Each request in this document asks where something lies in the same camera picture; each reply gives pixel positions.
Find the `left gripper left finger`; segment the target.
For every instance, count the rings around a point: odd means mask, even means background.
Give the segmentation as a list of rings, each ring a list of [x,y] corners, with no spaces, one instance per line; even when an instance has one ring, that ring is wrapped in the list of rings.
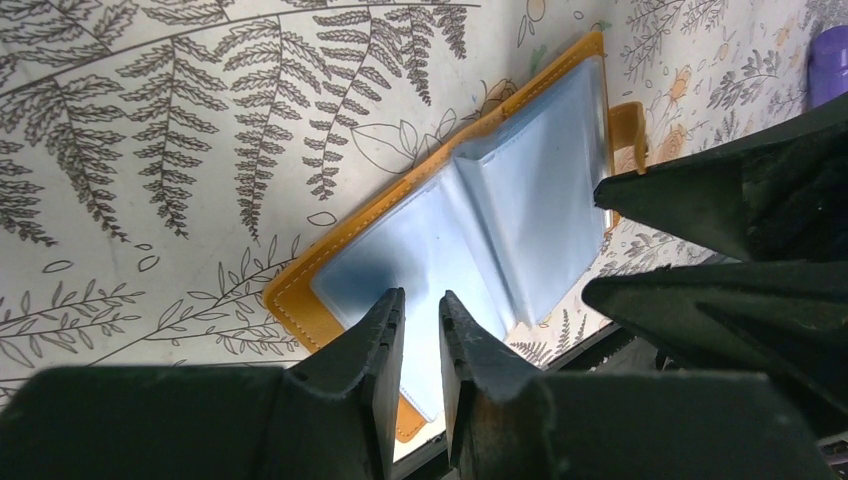
[[[5,479],[387,479],[405,293],[290,368],[57,367],[1,414]]]

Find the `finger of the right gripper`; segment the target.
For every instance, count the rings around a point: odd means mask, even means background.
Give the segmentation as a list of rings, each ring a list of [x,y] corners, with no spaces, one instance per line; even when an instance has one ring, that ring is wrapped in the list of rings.
[[[847,257],[847,97],[643,173],[597,206],[742,261]]]
[[[583,302],[687,366],[764,372],[847,412],[847,264],[729,263],[597,277]]]

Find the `orange card holder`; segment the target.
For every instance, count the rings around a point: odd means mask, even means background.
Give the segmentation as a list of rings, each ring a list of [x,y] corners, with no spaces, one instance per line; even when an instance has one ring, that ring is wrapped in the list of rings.
[[[496,339],[540,324],[599,255],[618,215],[594,192],[632,148],[638,102],[610,106],[604,38],[590,32],[335,226],[266,287],[269,312],[310,352],[390,288],[406,295],[393,428],[407,443],[442,412],[438,303],[447,291]]]

